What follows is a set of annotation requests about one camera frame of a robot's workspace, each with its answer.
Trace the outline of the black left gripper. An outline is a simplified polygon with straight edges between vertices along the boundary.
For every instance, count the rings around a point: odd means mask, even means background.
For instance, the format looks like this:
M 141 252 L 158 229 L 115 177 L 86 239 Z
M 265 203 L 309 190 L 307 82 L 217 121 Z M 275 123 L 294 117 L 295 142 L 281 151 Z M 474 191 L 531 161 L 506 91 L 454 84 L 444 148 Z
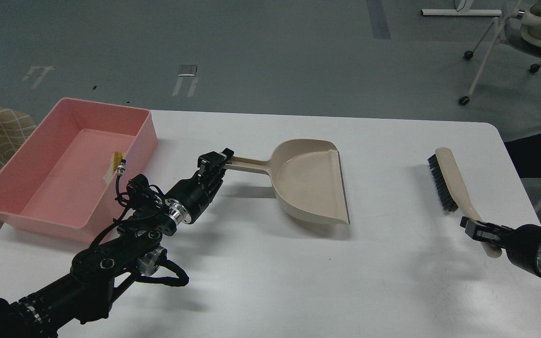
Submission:
M 234 156 L 234 151 L 225 148 L 221 152 L 208 152 L 198 157 L 198 173 L 189 179 L 178 181 L 165 193 L 167 200 L 173 200 L 186 210 L 185 224 L 193 224 L 212 203 L 227 169 L 227 162 Z

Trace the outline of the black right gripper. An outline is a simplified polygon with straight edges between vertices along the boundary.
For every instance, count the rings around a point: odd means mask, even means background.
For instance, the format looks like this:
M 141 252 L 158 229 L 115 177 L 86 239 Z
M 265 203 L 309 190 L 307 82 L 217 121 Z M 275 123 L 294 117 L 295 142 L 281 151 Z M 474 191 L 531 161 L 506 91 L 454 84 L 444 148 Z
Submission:
M 463 216 L 460 227 L 473 240 L 502 247 L 515 267 L 541 278 L 541 226 L 513 229 Z

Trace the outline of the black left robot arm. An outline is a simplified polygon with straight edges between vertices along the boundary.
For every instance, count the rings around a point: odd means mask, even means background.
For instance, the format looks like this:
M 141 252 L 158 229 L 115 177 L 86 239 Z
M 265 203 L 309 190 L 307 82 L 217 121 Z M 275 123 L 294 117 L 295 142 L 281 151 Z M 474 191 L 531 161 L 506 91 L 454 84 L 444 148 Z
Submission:
M 17 302 L 0 298 L 0 338 L 55 338 L 58 330 L 107 319 L 113 303 L 133 284 L 183 287 L 189 276 L 167 258 L 164 236 L 193 224 L 212 203 L 234 152 L 198 158 L 197 171 L 162 190 L 137 175 L 116 191 L 123 213 L 77 253 L 68 274 Z

